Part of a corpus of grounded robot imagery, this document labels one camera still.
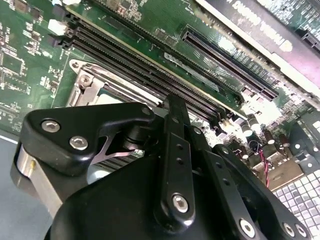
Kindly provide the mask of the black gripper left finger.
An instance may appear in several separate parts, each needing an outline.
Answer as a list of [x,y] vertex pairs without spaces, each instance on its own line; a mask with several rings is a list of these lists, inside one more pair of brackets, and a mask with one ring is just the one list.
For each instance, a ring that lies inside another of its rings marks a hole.
[[142,158],[185,157],[181,104],[140,102],[35,110],[26,115],[11,175],[53,217],[74,193]]

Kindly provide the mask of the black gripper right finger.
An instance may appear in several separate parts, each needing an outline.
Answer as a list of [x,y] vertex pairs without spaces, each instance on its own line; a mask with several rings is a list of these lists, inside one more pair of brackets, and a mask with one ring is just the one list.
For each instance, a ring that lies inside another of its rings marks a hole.
[[225,145],[210,147],[181,103],[195,175],[196,218],[183,240],[309,240],[308,229]]

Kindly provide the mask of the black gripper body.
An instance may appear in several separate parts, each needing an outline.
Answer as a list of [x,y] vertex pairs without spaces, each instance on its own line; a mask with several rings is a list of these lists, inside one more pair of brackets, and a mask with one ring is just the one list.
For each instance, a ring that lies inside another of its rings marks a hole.
[[235,222],[189,156],[145,157],[77,191],[49,240],[234,240]]

